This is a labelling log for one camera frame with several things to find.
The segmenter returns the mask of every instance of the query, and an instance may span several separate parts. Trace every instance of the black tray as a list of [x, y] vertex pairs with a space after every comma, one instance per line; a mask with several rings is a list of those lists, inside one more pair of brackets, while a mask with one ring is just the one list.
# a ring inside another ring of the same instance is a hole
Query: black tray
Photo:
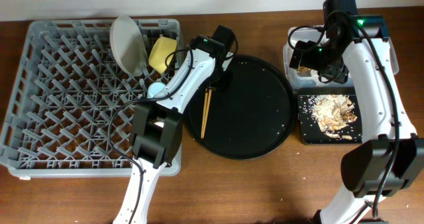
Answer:
[[[308, 111], [308, 99], [312, 95], [349, 95], [349, 99], [354, 103], [353, 113], [358, 116], [358, 119], [337, 132], [339, 132], [340, 136], [350, 135], [353, 138], [352, 140], [330, 138], [319, 130], [318, 124], [311, 118], [312, 113]], [[358, 100], [353, 87], [301, 88], [297, 91], [297, 104], [299, 109], [300, 135], [304, 144], [362, 144], [362, 121]]]
[[185, 121], [196, 140], [215, 154], [249, 159], [279, 147], [292, 131], [297, 109], [292, 87], [271, 64], [237, 55], [225, 89], [213, 91], [205, 138], [200, 139], [205, 84], [193, 95]]

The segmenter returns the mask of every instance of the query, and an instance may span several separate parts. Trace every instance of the yellow sponge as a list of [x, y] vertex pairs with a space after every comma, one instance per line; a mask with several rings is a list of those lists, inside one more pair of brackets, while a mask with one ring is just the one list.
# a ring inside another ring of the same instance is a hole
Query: yellow sponge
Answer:
[[[177, 40], [161, 36], [153, 46], [152, 52], [148, 57], [148, 64], [160, 74], [166, 70], [166, 57], [177, 48]], [[174, 55], [168, 58], [168, 63], [171, 62]]]

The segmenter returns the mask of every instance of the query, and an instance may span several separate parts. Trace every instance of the wooden chopstick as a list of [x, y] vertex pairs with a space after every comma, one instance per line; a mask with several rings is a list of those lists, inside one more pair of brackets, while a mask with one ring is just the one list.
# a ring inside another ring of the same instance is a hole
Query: wooden chopstick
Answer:
[[203, 104], [203, 119], [201, 122], [201, 134], [200, 138], [205, 138], [205, 131], [206, 131], [206, 123], [207, 123], [207, 116], [209, 114], [209, 106], [211, 104], [211, 96], [212, 96], [212, 89], [207, 89], [205, 93], [205, 103]]

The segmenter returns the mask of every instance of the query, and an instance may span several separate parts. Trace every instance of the white plastic container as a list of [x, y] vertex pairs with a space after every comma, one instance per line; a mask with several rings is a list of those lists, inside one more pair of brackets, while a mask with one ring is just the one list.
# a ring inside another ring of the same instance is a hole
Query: white plastic container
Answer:
[[[293, 33], [291, 36], [291, 43], [293, 45], [296, 44], [299, 40], [307, 42], [308, 40], [317, 41], [319, 35], [321, 33], [312, 28], [301, 28]], [[324, 35], [321, 43], [324, 43], [327, 40]], [[392, 70], [394, 74], [399, 72], [398, 59], [396, 58], [396, 53], [393, 48], [392, 41], [389, 40], [390, 43], [390, 58], [392, 61]], [[324, 84], [318, 80], [318, 75], [316, 73], [312, 73], [312, 76], [299, 76], [297, 71], [293, 68], [289, 68], [291, 56], [293, 55], [293, 49], [290, 48], [288, 44], [286, 44], [283, 48], [283, 57], [284, 57], [284, 73], [289, 80], [289, 83], [293, 90], [297, 91], [303, 87], [353, 87], [352, 78], [348, 77], [348, 81], [345, 84], [338, 84], [337, 82], [330, 82], [328, 84]]]

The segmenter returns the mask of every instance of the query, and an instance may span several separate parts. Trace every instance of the black circular plate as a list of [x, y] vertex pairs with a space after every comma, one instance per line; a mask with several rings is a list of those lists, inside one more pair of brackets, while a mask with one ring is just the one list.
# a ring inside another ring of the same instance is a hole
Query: black circular plate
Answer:
[[185, 120], [193, 136], [215, 154], [234, 159], [257, 158], [279, 147], [297, 114], [287, 79], [263, 60], [237, 55], [224, 80], [227, 85], [212, 92], [204, 139], [206, 84], [192, 97]]

